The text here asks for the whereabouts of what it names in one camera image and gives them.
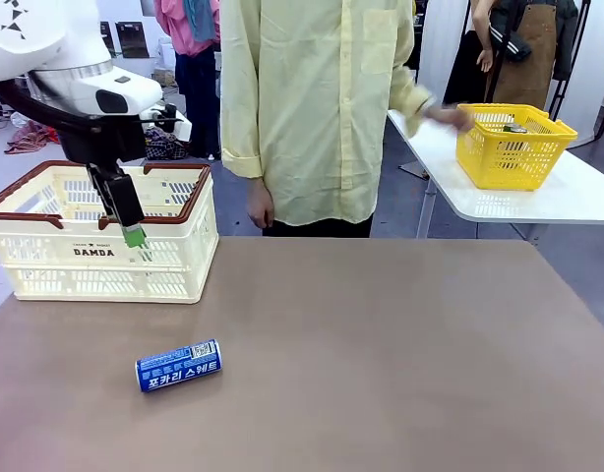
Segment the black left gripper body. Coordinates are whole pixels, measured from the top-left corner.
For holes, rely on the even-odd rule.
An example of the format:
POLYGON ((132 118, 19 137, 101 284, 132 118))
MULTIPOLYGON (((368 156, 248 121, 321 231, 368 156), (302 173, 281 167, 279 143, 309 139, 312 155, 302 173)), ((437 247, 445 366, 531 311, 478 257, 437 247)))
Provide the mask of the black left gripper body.
POLYGON ((68 160, 79 164, 114 165, 146 155, 146 139, 137 116, 78 117, 56 127, 68 160))

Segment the person's left hand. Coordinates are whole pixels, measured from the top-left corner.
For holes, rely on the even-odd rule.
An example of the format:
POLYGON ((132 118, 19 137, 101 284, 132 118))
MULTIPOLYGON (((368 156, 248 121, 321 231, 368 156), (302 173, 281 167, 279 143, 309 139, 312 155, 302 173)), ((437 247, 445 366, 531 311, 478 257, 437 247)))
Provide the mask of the person's left hand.
POLYGON ((432 107, 428 118, 446 126, 453 127, 459 133, 469 132, 475 125, 473 116, 461 108, 432 107))

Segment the person's right hand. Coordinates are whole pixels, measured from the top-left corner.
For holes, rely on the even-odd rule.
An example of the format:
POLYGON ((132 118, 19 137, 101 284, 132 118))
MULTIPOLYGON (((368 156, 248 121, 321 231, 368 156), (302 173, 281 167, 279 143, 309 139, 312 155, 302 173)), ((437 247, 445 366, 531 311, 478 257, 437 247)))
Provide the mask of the person's right hand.
POLYGON ((274 205, 271 193, 264 187, 253 187, 248 196, 248 215, 259 229, 272 227, 274 205))

